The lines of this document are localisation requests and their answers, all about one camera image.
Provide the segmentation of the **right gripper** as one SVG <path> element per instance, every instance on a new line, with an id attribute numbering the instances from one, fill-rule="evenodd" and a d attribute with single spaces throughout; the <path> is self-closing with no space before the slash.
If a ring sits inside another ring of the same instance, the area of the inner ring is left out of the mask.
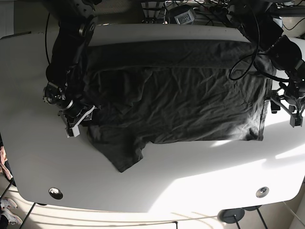
<path id="1" fill-rule="evenodd" d="M 81 103 L 77 99 L 73 99 L 65 93 L 60 87 L 48 82 L 43 89 L 43 100 L 59 108 L 58 116 L 61 117 L 67 127 L 75 127 L 81 124 L 88 126 L 93 118 L 98 107 Z"/>

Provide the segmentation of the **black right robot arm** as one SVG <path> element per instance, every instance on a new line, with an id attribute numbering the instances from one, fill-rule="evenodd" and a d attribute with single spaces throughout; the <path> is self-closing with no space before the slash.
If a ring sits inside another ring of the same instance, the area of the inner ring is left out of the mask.
<path id="1" fill-rule="evenodd" d="M 97 24 L 95 5 L 99 0 L 43 0 L 43 6 L 59 22 L 59 33 L 47 57 L 45 102 L 58 107 L 69 137 L 79 135 L 79 124 L 90 119 L 94 105 L 81 100 L 80 81 L 74 70 L 88 47 Z"/>

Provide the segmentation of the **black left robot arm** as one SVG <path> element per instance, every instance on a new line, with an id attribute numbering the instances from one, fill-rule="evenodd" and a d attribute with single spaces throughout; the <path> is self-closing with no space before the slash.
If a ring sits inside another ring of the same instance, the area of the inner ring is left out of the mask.
<path id="1" fill-rule="evenodd" d="M 273 114 L 284 109 L 290 116 L 292 127 L 301 126 L 305 110 L 305 62 L 299 46 L 283 34 L 283 29 L 268 14 L 272 3 L 267 0 L 231 0 L 228 3 L 230 23 L 256 49 L 251 58 L 251 66 L 266 78 L 279 83 L 283 95 L 273 90 L 268 98 Z M 288 78 L 283 79 L 264 72 L 255 63 L 258 55 L 267 56 L 274 67 L 284 71 Z"/>

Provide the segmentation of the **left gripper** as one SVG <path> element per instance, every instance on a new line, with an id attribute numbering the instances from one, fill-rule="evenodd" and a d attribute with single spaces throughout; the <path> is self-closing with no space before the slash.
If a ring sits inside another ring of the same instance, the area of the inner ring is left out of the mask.
<path id="1" fill-rule="evenodd" d="M 291 119 L 303 119 L 305 111 L 305 82 L 279 82 L 279 88 L 270 96 L 271 113 L 277 114 L 283 108 Z"/>

